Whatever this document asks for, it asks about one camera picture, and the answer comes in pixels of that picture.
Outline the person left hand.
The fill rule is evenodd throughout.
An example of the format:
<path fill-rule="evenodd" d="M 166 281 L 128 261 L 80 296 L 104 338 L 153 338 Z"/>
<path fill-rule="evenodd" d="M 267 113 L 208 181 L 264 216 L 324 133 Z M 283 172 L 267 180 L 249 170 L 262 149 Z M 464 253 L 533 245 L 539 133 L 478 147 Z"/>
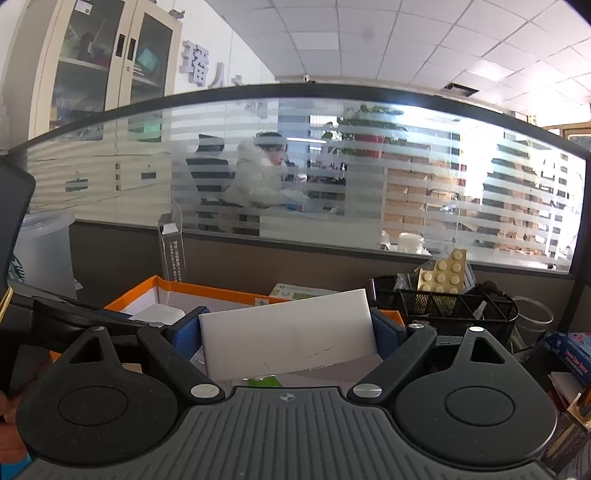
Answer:
<path fill-rule="evenodd" d="M 23 395 L 8 398 L 1 394 L 0 401 L 0 462 L 16 464 L 26 457 L 26 447 L 16 426 L 16 411 Z"/>

